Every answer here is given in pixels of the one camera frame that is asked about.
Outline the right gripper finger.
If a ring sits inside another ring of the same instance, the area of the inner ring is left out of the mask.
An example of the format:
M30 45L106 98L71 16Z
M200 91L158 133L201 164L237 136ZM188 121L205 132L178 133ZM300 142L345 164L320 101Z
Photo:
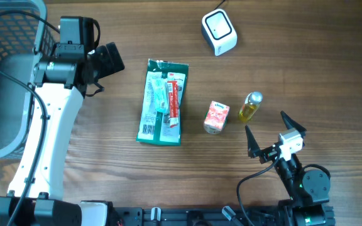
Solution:
M280 112L282 120L287 129L296 129L302 137L306 136L306 128L301 126L298 122L289 117L283 110Z
M248 125L245 125L245 131L246 131L246 137L247 137L247 141L248 141L248 156L251 158L256 158L260 155L261 149L260 149L258 143L256 142L256 139Z

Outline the yellow oil bottle silver cap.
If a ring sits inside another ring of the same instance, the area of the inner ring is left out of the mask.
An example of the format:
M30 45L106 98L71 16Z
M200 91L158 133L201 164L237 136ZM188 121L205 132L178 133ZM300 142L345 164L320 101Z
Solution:
M259 91L251 92L247 95L244 104L239 111L239 120L247 123L259 109L263 101L263 95Z

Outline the pink Kleenex tissue pack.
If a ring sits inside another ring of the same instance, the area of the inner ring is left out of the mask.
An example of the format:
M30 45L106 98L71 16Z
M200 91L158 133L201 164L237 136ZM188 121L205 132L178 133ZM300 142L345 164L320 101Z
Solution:
M226 121L229 114L229 106L221 104L216 101L212 101L206 118L204 120L204 129L209 134L218 134L226 125Z

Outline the Knorr jar green lid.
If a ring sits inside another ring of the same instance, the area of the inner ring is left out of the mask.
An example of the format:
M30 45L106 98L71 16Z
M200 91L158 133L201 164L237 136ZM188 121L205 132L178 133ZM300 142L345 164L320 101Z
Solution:
M209 134L219 134L225 127L227 123L227 116L220 115L220 116L212 116L207 115L204 120L204 129Z

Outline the red white tube package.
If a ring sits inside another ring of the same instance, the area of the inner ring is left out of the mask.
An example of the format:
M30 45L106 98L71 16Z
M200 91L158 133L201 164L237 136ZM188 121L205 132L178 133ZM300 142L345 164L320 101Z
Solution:
M179 124L179 106L178 106L178 85L177 81L169 80L168 87L168 101L169 101L169 125L173 128Z

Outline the green 3M gloves package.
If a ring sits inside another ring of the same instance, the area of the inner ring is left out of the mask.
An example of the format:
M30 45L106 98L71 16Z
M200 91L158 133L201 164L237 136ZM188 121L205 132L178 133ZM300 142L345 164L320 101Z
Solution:
M140 128L136 140L163 146L180 145L180 105L185 92L189 66L183 63L148 60L143 108L141 111ZM179 124L173 128L169 125L169 113L157 112L154 105L152 78L177 81Z

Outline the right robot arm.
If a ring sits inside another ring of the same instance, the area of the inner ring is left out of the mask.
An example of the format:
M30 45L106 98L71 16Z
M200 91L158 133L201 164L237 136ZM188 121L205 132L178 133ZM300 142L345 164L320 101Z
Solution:
M278 135L277 142L264 149L259 147L249 126L245 126L248 156L259 158L262 164L270 162L271 165L239 181L236 194L243 214L248 224L253 225L254 221L250 219L241 199L239 191L241 184L273 168L290 197L288 200L278 202L277 223L280 225L335 225L334 210L326 205L329 202L331 174L328 169L318 164L302 166L297 153L305 146L304 137L307 130L284 111L281 111L280 115L287 130Z

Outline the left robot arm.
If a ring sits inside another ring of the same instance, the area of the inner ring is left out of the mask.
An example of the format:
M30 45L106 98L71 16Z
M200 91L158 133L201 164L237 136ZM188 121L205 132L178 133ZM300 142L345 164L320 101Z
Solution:
M105 202L63 201L63 171L75 118L87 86L120 72L124 63L114 43L99 45L101 29L92 18L64 16L60 41L35 64L27 91L34 97L30 129L20 167L0 196L0 225L106 225Z

